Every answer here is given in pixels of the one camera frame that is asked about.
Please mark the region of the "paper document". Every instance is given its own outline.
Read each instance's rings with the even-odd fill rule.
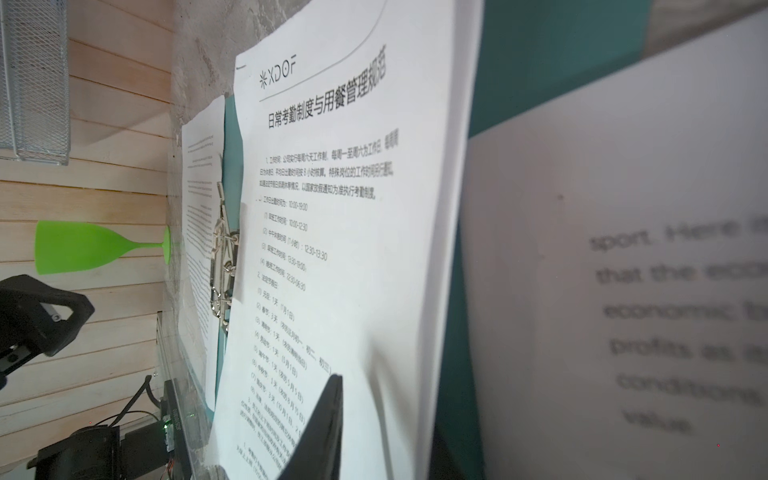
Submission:
[[[240,255],[213,443],[277,478],[331,373],[341,477],[424,478],[482,4],[313,0],[236,61]]]
[[[219,319],[210,308],[210,252],[219,218],[221,158],[224,150],[224,97],[218,97],[181,127],[182,265],[179,337],[209,409],[216,405]]]
[[[470,140],[489,480],[768,478],[768,11]]]

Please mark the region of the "curved line on paper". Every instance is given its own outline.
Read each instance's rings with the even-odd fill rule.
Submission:
[[[317,73],[312,74],[312,75],[310,75],[307,78],[304,78],[302,81],[291,85],[290,87],[286,88],[285,90],[281,90],[281,91],[278,91],[275,94],[271,94],[269,97],[264,97],[261,100],[259,100],[259,102],[265,101],[265,100],[267,100],[269,98],[272,98],[272,97],[276,97],[277,95],[279,95],[279,94],[281,94],[283,92],[286,92],[286,91],[290,90],[293,87],[297,87],[297,86],[301,85],[302,83],[304,83],[305,81],[307,81],[307,80],[309,80],[311,78],[315,78],[317,75],[323,73],[324,71],[329,70],[329,69],[337,66],[338,64],[340,64],[341,62],[345,61],[347,58],[352,56],[353,53],[358,51],[360,49],[360,47],[362,47],[368,41],[368,39],[371,38],[371,35],[373,34],[373,31],[376,30],[376,26],[379,24],[379,21],[382,19],[382,15],[384,15],[384,8],[386,8],[386,3],[387,3],[387,0],[384,0],[384,5],[382,5],[382,11],[379,12],[379,17],[376,18],[376,23],[374,23],[373,26],[371,27],[371,31],[368,32],[368,35],[366,35],[366,37],[359,43],[359,45],[357,45],[350,53],[344,55],[343,58],[333,62],[331,65],[328,65],[323,70],[318,71]]]

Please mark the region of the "plastic wine glass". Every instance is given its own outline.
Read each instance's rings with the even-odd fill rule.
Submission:
[[[162,243],[138,243],[101,225],[41,220],[35,231],[35,268],[41,275],[106,265],[135,248],[162,248],[170,261],[170,230]]]

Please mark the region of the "wire mesh basket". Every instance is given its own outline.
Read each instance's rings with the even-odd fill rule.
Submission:
[[[66,0],[0,0],[0,158],[69,162]]]

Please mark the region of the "metal binder clip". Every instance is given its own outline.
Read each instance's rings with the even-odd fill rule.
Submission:
[[[240,235],[230,232],[227,207],[224,205],[224,188],[219,189],[219,219],[214,228],[214,248],[210,252],[210,309],[219,319],[224,332],[229,331],[227,310],[232,306],[232,289],[237,268],[237,247]]]

